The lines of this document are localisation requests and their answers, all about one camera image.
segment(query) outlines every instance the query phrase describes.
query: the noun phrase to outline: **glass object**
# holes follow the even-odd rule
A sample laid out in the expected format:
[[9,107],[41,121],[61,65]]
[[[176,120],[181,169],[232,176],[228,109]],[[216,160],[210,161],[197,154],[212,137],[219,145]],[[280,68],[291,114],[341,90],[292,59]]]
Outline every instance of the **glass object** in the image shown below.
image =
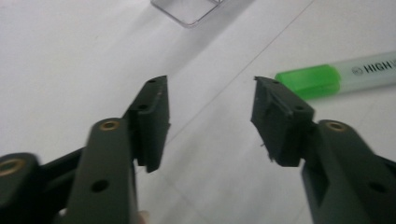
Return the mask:
[[151,0],[151,4],[185,27],[192,27],[224,0]]

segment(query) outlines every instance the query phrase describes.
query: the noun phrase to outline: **white surface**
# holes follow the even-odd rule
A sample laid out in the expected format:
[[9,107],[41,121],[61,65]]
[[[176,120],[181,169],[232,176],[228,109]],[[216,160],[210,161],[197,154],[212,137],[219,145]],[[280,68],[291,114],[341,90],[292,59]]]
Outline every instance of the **white surface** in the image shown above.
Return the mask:
[[[193,29],[149,0],[0,2],[0,150],[42,162],[83,147],[144,82],[168,75],[161,170],[137,175],[160,223],[309,223],[299,168],[267,158],[249,122],[255,76],[396,50],[396,2],[228,0]],[[396,89],[309,103],[396,161]]]

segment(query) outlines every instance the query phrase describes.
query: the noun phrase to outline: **highlighter cap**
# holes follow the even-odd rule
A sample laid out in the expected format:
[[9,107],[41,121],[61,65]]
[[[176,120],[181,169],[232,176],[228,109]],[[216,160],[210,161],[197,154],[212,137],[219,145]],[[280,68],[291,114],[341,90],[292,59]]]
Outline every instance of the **highlighter cap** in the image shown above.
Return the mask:
[[340,91],[340,75],[327,64],[278,73],[275,79],[303,99],[333,95]]

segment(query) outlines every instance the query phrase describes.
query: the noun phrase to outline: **green highlighter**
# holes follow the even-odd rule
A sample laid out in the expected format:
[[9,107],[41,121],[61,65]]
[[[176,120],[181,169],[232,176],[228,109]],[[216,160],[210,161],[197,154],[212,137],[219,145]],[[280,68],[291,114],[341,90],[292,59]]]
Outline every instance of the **green highlighter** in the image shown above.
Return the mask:
[[396,51],[276,74],[275,79],[303,99],[396,83]]

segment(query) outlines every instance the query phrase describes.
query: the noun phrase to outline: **brass screw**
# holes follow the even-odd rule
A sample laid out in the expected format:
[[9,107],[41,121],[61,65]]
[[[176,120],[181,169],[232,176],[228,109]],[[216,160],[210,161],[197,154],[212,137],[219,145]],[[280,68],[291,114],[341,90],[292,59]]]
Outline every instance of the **brass screw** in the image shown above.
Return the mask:
[[110,121],[107,121],[105,123],[102,123],[100,125],[100,130],[102,130],[102,131],[113,131],[113,130],[118,129],[119,126],[120,126],[120,123],[118,121],[110,120]]
[[22,159],[3,161],[0,163],[0,176],[14,174],[15,172],[19,171],[24,164],[25,161]]
[[326,126],[328,128],[330,128],[331,130],[335,131],[335,132],[344,132],[347,129],[347,126],[345,126],[342,123],[338,123],[338,122],[327,122]]

